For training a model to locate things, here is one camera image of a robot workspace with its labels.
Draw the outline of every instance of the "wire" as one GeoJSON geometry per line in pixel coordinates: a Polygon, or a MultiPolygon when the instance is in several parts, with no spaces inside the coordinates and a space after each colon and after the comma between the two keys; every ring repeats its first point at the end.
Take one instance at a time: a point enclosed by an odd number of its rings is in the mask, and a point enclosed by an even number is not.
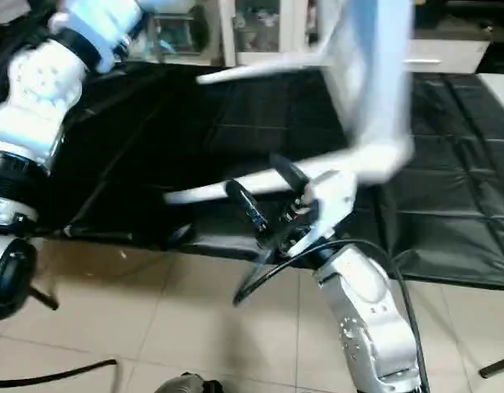
{"type": "Polygon", "coordinates": [[[280,272],[285,270],[286,268],[290,267],[293,265],[295,262],[303,259],[306,256],[309,256],[315,252],[321,251],[321,250],[329,250],[331,248],[336,248],[337,246],[346,246],[348,244],[357,244],[357,245],[364,245],[364,246],[369,246],[373,251],[376,252],[385,262],[387,265],[392,269],[393,274],[395,279],[398,281],[399,288],[402,292],[403,295],[403,302],[405,304],[405,310],[407,311],[407,316],[408,320],[410,323],[410,328],[412,330],[412,334],[414,335],[416,339],[416,350],[417,350],[417,367],[419,368],[419,373],[421,376],[421,383],[424,388],[425,393],[430,393],[430,386],[428,382],[428,377],[426,375],[426,366],[425,366],[425,357],[423,355],[423,346],[421,344],[421,337],[420,337],[420,332],[419,332],[419,326],[417,324],[416,320],[416,315],[414,313],[414,309],[412,308],[412,301],[410,299],[410,293],[408,292],[407,285],[405,283],[405,280],[399,271],[398,266],[394,263],[392,258],[390,258],[390,255],[388,252],[386,252],[381,246],[378,246],[374,242],[370,242],[365,239],[340,239],[340,240],[333,240],[324,244],[321,244],[319,246],[315,246],[313,248],[310,248],[306,250],[305,252],[302,252],[301,254],[290,258],[289,260],[283,262],[282,264],[279,264],[275,268],[269,270],[266,272],[264,275],[259,277],[253,282],[251,281],[252,277],[247,277],[247,279],[241,284],[240,288],[237,290],[236,295],[234,296],[233,299],[233,304],[234,306],[238,306],[244,299],[246,299],[248,296],[250,296],[254,291],[256,291],[259,287],[261,287],[266,281],[270,280],[271,278],[277,276],[280,272]]]}
{"type": "Polygon", "coordinates": [[[3,381],[0,381],[0,389],[10,388],[10,387],[19,387],[19,386],[32,386],[32,385],[39,385],[41,383],[59,381],[61,379],[66,379],[66,378],[74,377],[79,374],[88,373],[88,372],[95,370],[97,368],[103,368],[106,366],[115,366],[116,371],[117,371],[117,368],[119,367],[119,363],[115,359],[108,359],[108,360],[103,360],[101,362],[97,362],[94,364],[90,364],[85,367],[74,368],[69,371],[64,371],[63,373],[44,375],[42,377],[34,377],[34,378],[3,380],[3,381]]]}
{"type": "Polygon", "coordinates": [[[377,246],[375,243],[370,242],[365,239],[340,239],[340,240],[333,240],[331,242],[327,242],[324,244],[321,244],[319,246],[315,246],[313,248],[309,248],[305,252],[302,252],[301,254],[295,256],[294,258],[291,258],[282,264],[279,264],[275,268],[272,268],[268,272],[266,272],[263,276],[258,278],[257,280],[250,282],[251,278],[246,280],[244,284],[248,285],[241,285],[241,287],[237,290],[237,293],[234,295],[234,299],[232,303],[234,306],[238,306],[244,299],[249,297],[253,292],[255,292],[259,287],[261,287],[266,281],[270,280],[274,276],[277,276],[280,272],[285,270],[286,268],[290,267],[293,265],[295,262],[303,259],[306,256],[309,256],[310,254],[313,254],[317,251],[321,250],[328,250],[331,248],[335,248],[336,246],[346,246],[347,244],[363,244],[365,246],[371,247],[373,250],[375,250],[378,254],[381,254],[384,256],[386,259],[389,259],[388,255],[386,254],[386,251],[383,250],[381,247],[377,246]]]}

